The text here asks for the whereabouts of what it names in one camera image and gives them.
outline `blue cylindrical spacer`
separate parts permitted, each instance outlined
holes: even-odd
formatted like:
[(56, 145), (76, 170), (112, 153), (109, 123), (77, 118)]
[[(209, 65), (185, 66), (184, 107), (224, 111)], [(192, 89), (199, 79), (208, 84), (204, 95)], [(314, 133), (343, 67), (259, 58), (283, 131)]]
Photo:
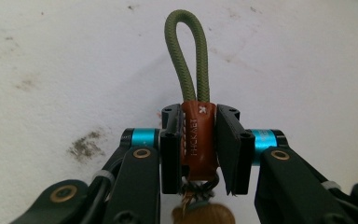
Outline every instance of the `blue cylindrical spacer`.
[(133, 130), (131, 147), (153, 147), (156, 129), (136, 128)]
[(260, 165), (261, 153), (269, 147), (277, 147), (277, 138), (272, 130), (252, 129), (255, 136), (255, 157), (253, 165)]

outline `green cord loop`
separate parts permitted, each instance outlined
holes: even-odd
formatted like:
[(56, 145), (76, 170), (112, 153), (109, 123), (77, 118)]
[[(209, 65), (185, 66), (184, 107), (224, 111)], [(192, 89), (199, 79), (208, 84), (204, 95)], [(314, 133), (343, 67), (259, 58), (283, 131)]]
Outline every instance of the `green cord loop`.
[[(197, 58), (197, 97), (194, 92), (193, 81), (186, 64), (185, 57), (180, 49), (176, 35), (176, 25), (178, 22), (186, 24), (194, 36), (196, 42)], [(205, 39), (205, 33), (195, 15), (185, 10), (175, 10), (165, 22), (165, 41), (168, 52), (171, 55), (173, 66), (179, 78), (182, 89), (183, 100), (198, 100), (200, 102), (209, 102), (209, 81), (208, 81), (208, 51)]]

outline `brown leather tag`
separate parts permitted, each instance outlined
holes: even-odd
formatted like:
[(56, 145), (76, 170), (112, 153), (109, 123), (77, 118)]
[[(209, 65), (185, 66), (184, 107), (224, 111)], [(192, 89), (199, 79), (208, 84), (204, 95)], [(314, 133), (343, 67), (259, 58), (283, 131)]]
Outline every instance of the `brown leather tag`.
[(185, 113), (182, 137), (182, 164), (190, 168), (188, 181), (211, 181), (218, 167), (213, 147), (216, 105), (198, 101), (182, 103)]

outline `white wall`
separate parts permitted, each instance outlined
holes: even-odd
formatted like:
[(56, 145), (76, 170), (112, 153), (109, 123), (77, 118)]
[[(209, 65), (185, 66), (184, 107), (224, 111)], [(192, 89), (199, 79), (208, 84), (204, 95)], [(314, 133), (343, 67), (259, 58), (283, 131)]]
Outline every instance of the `white wall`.
[[(291, 147), (346, 192), (358, 182), (358, 1), (0, 0), (0, 223), (67, 178), (89, 183), (128, 127), (158, 127), (182, 100), (164, 41), (175, 9), (200, 19), (211, 99), (245, 128), (283, 130)], [(179, 37), (191, 71), (194, 43)], [(101, 150), (77, 160), (73, 143)], [(238, 223), (258, 223), (248, 196), (226, 196)], [(179, 197), (163, 196), (161, 223)]]

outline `blue anodized part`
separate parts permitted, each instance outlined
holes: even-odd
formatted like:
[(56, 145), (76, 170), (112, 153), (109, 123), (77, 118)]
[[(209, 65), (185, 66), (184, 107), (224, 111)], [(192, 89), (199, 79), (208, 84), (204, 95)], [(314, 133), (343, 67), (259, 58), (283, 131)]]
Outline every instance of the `blue anodized part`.
[(155, 130), (136, 128), (133, 130), (131, 147), (152, 147), (155, 143)]
[(278, 145), (275, 134), (269, 129), (252, 129), (252, 134), (255, 136), (255, 157), (253, 165), (260, 165), (261, 153), (269, 147), (276, 147)]

